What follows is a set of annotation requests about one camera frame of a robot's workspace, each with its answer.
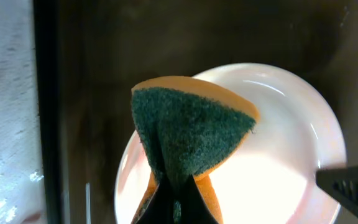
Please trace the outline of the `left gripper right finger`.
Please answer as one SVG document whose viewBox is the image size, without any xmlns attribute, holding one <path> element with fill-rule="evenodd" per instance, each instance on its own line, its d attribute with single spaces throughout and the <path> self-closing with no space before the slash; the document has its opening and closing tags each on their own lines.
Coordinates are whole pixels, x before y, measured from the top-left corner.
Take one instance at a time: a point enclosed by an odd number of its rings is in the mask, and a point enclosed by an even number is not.
<svg viewBox="0 0 358 224">
<path fill-rule="evenodd" d="M 207 208 L 192 175 L 189 175 L 178 195 L 181 224 L 218 224 Z"/>
</svg>

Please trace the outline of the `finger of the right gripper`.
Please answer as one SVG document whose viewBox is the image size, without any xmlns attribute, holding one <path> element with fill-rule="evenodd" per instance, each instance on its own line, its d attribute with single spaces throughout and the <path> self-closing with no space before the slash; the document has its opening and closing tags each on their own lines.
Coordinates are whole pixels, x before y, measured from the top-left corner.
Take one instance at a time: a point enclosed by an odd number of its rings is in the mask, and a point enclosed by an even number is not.
<svg viewBox="0 0 358 224">
<path fill-rule="evenodd" d="M 318 170 L 316 185 L 358 218 L 358 166 Z"/>
</svg>

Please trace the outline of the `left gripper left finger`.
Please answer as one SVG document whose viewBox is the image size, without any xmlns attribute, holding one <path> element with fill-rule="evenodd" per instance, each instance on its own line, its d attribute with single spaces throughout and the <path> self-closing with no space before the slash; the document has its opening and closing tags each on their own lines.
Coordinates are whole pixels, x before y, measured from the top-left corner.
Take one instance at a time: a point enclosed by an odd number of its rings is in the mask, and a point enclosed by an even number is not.
<svg viewBox="0 0 358 224">
<path fill-rule="evenodd" d="M 173 204 L 175 195 L 167 177 L 164 177 L 144 213 L 139 217 L 135 224 L 174 224 Z"/>
</svg>

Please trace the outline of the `green and orange sponge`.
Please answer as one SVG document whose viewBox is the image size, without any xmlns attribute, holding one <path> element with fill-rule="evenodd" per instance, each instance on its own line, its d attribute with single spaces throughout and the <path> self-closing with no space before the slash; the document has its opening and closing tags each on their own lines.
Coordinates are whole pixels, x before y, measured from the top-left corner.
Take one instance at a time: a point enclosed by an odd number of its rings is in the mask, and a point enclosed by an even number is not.
<svg viewBox="0 0 358 224">
<path fill-rule="evenodd" d="M 255 105 L 214 83 L 168 76 L 135 85 L 131 108 L 151 168 L 132 221 L 144 213 L 160 181 L 167 177 L 175 195 L 174 223 L 181 223 L 178 195 L 192 175 L 207 208 L 222 223 L 209 175 L 234 154 L 259 121 Z"/>
</svg>

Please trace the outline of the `pinkish white plate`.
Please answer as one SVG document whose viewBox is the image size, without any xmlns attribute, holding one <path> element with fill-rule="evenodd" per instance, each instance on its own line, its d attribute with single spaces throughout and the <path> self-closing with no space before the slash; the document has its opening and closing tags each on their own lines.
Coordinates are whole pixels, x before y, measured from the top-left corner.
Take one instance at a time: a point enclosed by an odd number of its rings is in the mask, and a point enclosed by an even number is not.
<svg viewBox="0 0 358 224">
<path fill-rule="evenodd" d="M 346 147 L 325 99 L 300 77 L 258 63 L 212 68 L 192 78 L 228 89 L 255 105 L 259 121 L 209 175 L 222 223 L 332 223 L 339 204 L 316 185 L 316 171 L 343 166 Z M 133 216 L 151 168 L 135 130 L 116 177 L 118 223 Z"/>
</svg>

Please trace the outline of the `small black soapy tray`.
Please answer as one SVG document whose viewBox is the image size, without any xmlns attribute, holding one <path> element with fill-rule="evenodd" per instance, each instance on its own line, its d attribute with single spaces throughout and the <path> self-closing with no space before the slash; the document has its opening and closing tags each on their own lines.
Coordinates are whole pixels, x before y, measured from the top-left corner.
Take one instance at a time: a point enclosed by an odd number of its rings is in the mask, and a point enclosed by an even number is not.
<svg viewBox="0 0 358 224">
<path fill-rule="evenodd" d="M 0 0 L 0 223 L 51 223 L 30 0 Z"/>
</svg>

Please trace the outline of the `brown plastic tray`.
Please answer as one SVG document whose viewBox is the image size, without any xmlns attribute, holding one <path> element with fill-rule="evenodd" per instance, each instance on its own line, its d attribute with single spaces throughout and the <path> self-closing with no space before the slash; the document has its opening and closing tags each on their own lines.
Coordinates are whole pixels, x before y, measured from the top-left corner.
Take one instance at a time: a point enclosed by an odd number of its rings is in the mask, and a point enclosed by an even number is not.
<svg viewBox="0 0 358 224">
<path fill-rule="evenodd" d="M 114 223 L 131 88 L 239 62 L 314 86 L 358 166 L 358 1 L 60 1 L 65 223 Z"/>
</svg>

